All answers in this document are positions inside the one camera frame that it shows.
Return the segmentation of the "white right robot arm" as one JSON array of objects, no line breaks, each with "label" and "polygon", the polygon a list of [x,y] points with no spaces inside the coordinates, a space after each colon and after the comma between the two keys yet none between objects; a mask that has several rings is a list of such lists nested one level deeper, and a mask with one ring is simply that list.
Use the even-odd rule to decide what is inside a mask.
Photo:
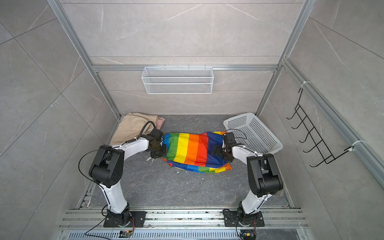
[{"label": "white right robot arm", "polygon": [[261,207],[284,187],[275,156],[258,154],[240,145],[214,146],[213,155],[224,160],[240,160],[247,165],[250,191],[236,211],[223,210],[225,226],[263,227],[265,223]]}]

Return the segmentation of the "beige shorts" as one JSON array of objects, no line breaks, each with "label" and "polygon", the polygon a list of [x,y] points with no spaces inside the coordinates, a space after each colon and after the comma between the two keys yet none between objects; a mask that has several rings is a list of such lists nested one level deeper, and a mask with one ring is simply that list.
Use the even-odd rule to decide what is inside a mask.
[{"label": "beige shorts", "polygon": [[128,113],[121,122],[117,130],[115,131],[110,145],[121,145],[126,141],[130,141],[137,137],[143,128],[143,126],[151,121],[156,124],[158,116],[156,115],[144,115],[141,113]]}]

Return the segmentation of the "multicolour orange blue shorts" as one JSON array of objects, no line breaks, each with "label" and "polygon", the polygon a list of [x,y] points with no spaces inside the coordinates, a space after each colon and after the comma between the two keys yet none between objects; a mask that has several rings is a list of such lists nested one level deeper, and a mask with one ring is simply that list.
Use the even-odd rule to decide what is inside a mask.
[{"label": "multicolour orange blue shorts", "polygon": [[167,154],[163,160],[169,166],[196,173],[221,173],[232,169],[230,163],[212,154],[214,146],[222,147],[224,132],[203,134],[169,133],[163,145]]}]

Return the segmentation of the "pink drawstring shorts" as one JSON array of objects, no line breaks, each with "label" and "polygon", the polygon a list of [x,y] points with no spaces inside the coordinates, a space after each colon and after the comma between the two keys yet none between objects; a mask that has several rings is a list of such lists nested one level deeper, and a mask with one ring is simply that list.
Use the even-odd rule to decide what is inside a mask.
[{"label": "pink drawstring shorts", "polygon": [[164,118],[158,117],[156,121],[156,128],[160,130],[164,122],[165,122]]}]

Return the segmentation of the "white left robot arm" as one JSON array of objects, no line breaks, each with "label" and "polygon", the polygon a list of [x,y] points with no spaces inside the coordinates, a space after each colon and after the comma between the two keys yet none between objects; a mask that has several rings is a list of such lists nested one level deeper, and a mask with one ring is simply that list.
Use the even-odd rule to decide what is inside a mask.
[{"label": "white left robot arm", "polygon": [[119,145],[102,145],[90,151],[96,153],[95,158],[88,175],[81,175],[97,184],[104,194],[107,201],[105,227],[126,227],[134,224],[134,217],[121,188],[124,162],[141,152],[149,152],[153,159],[164,157],[167,147],[163,145],[163,139],[163,132],[156,128],[155,123],[148,121],[137,137]]}]

